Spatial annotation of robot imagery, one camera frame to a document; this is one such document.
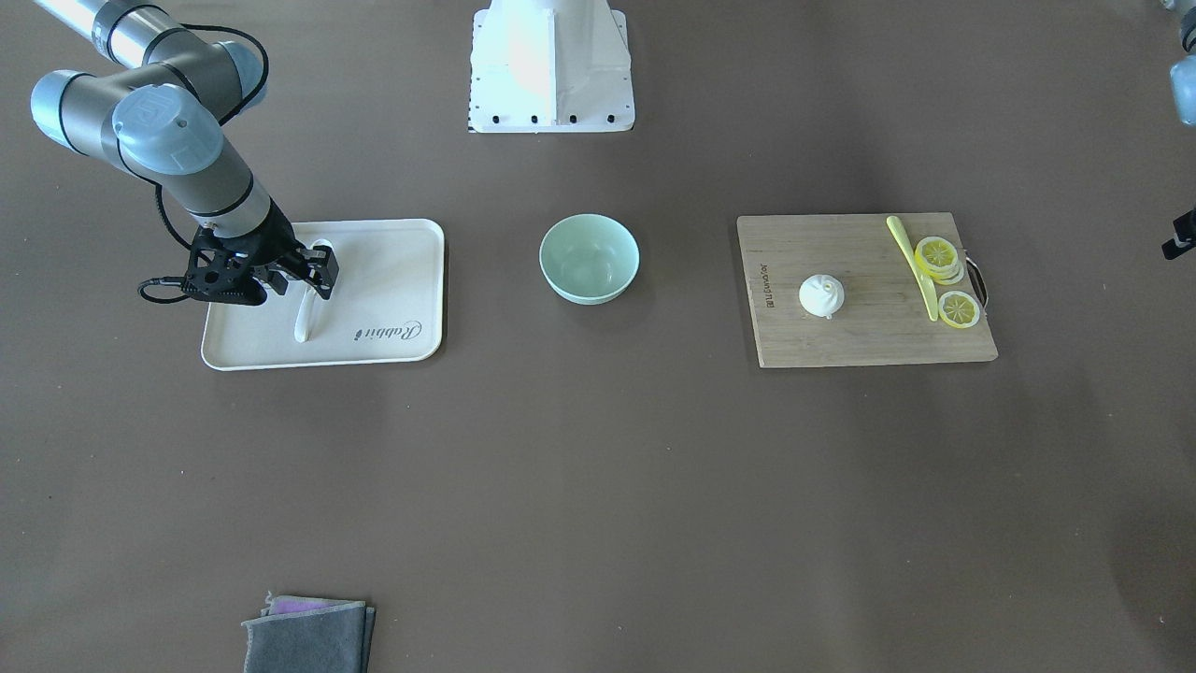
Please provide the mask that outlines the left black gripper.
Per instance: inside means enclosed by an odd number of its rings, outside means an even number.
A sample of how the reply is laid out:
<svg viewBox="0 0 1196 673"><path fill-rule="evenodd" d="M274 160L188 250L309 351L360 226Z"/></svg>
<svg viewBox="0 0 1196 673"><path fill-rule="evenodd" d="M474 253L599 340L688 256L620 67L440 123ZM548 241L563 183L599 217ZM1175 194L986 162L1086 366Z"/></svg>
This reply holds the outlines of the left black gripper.
<svg viewBox="0 0 1196 673"><path fill-rule="evenodd" d="M1183 253L1195 251L1195 208L1189 209L1172 222L1174 233L1161 244L1163 257L1174 261Z"/></svg>

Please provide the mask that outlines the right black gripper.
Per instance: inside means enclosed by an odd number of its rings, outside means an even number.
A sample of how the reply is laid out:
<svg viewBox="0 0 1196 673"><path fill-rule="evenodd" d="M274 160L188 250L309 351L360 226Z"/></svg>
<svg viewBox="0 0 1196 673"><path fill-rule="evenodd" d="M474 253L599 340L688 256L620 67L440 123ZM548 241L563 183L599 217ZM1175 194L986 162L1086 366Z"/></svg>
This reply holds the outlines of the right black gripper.
<svg viewBox="0 0 1196 673"><path fill-rule="evenodd" d="M277 204L246 235L215 235L200 227L182 277L182 292L205 302L260 306L266 290L285 295L288 282L303 281L329 301L340 273L330 246L304 247Z"/></svg>

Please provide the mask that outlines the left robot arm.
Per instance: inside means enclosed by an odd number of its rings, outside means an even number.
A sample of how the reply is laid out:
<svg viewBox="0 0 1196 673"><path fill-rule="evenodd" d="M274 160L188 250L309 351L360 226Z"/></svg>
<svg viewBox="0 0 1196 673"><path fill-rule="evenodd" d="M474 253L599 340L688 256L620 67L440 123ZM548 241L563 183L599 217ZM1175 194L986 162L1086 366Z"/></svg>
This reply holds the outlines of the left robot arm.
<svg viewBox="0 0 1196 673"><path fill-rule="evenodd" d="M1188 128L1195 127L1195 1L1159 1L1178 20L1177 38L1184 56L1168 72L1174 110ZM1195 247L1195 208L1174 218L1174 233L1161 244L1166 261L1178 259Z"/></svg>

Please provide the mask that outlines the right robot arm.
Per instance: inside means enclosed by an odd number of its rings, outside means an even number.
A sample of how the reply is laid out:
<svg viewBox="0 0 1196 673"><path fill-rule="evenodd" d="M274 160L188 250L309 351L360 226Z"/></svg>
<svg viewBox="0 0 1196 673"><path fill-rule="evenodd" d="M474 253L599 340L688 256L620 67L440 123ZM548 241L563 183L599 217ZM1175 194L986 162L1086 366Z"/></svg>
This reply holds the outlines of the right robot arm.
<svg viewBox="0 0 1196 673"><path fill-rule="evenodd" d="M150 279L138 293L173 287L178 301L260 306L303 282L332 295L338 263L329 244L305 246L225 134L266 96L270 60L252 35L176 22L147 1L44 1L57 22L89 38L121 71L55 71L30 108L44 136L170 194L196 220L183 273Z"/></svg>

